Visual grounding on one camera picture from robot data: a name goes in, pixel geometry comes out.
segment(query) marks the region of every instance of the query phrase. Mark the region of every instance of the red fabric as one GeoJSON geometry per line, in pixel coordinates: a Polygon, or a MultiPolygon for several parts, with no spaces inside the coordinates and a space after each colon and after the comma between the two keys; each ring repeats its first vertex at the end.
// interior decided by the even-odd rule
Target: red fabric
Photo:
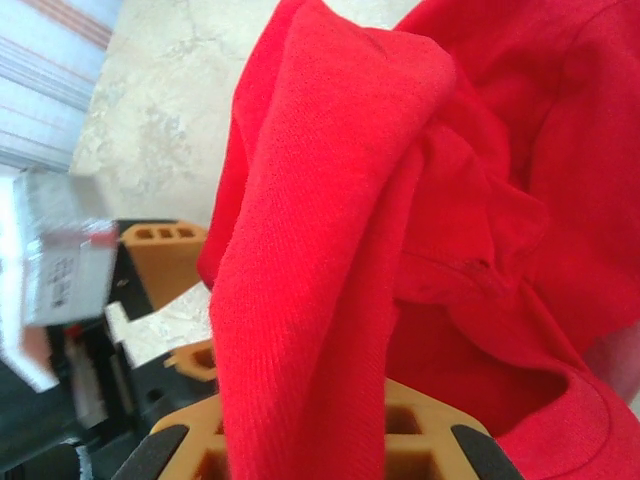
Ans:
{"type": "Polygon", "coordinates": [[[586,367],[640,319],[640,7],[428,0],[396,31],[280,3],[199,261],[232,478],[383,475],[383,379],[528,479],[640,478],[586,367]]]}

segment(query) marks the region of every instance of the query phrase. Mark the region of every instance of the black rubber grip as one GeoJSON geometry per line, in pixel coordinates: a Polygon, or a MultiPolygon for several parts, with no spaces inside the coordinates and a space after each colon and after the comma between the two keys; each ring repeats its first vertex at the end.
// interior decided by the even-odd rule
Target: black rubber grip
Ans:
{"type": "Polygon", "coordinates": [[[158,480],[189,429],[174,425],[146,437],[111,480],[158,480]]]}
{"type": "Polygon", "coordinates": [[[493,438],[467,425],[451,431],[480,480],[524,480],[493,438]]]}

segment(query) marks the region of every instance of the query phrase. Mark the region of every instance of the red t-shirt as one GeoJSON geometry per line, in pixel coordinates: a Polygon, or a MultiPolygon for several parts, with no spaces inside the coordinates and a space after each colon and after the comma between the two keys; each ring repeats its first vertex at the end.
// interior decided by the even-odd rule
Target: red t-shirt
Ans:
{"type": "Polygon", "coordinates": [[[640,319],[640,5],[282,1],[199,262],[234,479],[382,478],[390,376],[527,479],[640,478],[583,361],[640,319]]]}

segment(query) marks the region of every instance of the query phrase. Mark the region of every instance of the orange plastic part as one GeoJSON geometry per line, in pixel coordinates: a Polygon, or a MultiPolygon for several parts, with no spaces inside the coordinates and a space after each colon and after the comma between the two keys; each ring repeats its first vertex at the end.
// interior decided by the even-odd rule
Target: orange plastic part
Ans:
{"type": "Polygon", "coordinates": [[[154,310],[158,310],[200,281],[196,261],[207,231],[186,222],[137,224],[121,240],[154,310]]]}
{"type": "MultiPolygon", "coordinates": [[[[215,369],[210,347],[200,342],[178,348],[168,364],[203,379],[205,370],[212,375],[215,369]],[[205,355],[211,363],[199,360],[205,355]]],[[[392,380],[385,388],[385,480],[478,480],[451,432],[454,425],[467,425],[486,434],[476,419],[392,380]]],[[[189,432],[159,480],[230,479],[218,395],[164,417],[152,433],[173,425],[189,432]]]]}

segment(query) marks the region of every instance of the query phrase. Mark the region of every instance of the striped fabric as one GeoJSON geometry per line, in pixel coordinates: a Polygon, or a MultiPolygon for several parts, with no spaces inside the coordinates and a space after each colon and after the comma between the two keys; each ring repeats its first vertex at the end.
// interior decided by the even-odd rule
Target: striped fabric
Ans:
{"type": "Polygon", "coordinates": [[[0,1],[0,163],[68,170],[121,4],[0,1]]]}

